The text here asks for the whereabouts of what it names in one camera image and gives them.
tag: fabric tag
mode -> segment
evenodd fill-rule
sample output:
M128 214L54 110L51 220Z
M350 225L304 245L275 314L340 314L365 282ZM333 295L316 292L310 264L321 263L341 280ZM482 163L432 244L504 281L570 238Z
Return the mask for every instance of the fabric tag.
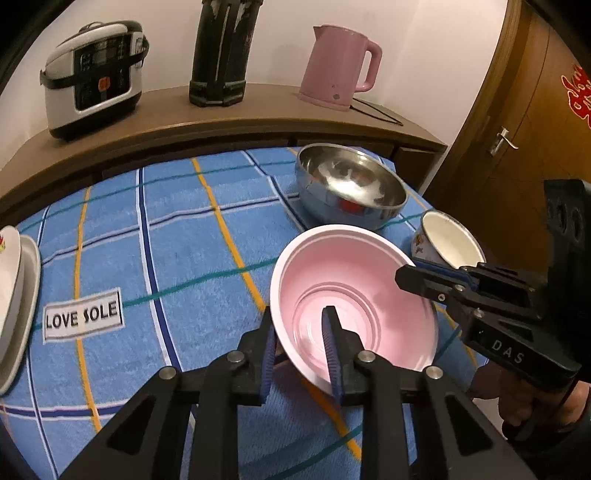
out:
M43 308L43 344L75 340L123 327L120 288L78 300L48 303Z

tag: pink plastic basin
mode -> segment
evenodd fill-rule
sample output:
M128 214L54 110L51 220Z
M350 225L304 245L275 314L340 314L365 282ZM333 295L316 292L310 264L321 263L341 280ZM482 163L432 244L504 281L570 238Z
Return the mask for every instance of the pink plastic basin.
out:
M271 315L286 354L310 382L331 393L321 327L327 305L365 349L399 367L431 365L433 305L398 288L394 274L405 264L413 262L395 245L348 225L314 228L287 245L271 279Z

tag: kettle handle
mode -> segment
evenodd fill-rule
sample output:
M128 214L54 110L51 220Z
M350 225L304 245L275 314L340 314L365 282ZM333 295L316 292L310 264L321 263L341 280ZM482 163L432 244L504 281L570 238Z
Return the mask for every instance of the kettle handle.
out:
M376 42L368 40L367 51L371 53L368 74L367 77L365 77L365 81L361 85L355 87L355 92L367 92L368 90L371 90L375 84L375 79L378 76L379 63L382 60L382 48Z

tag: metal bowl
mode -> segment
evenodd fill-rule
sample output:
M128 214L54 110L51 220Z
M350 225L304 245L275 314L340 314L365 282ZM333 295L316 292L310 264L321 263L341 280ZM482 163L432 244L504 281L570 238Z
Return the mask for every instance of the metal bowl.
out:
M354 148L311 144L300 150L295 167L301 202L323 223L377 230L408 200L394 172Z

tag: metal bolt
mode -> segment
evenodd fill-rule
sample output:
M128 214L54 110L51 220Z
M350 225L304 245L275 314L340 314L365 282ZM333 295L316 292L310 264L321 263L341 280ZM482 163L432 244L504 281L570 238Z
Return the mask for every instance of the metal bolt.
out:
M174 367L162 367L158 372L158 376L162 380L170 380L171 378L174 378L176 374L177 370Z
M228 352L226 358L230 363L239 364L244 360L244 353L240 350L232 350L231 352Z
M433 380L439 380L443 376L443 370L439 367L435 367L435 365L427 367L425 372L427 373L427 376Z
M369 350L361 350L357 354L357 358L359 358L359 360L361 360L363 363L370 364L375 360L375 353Z

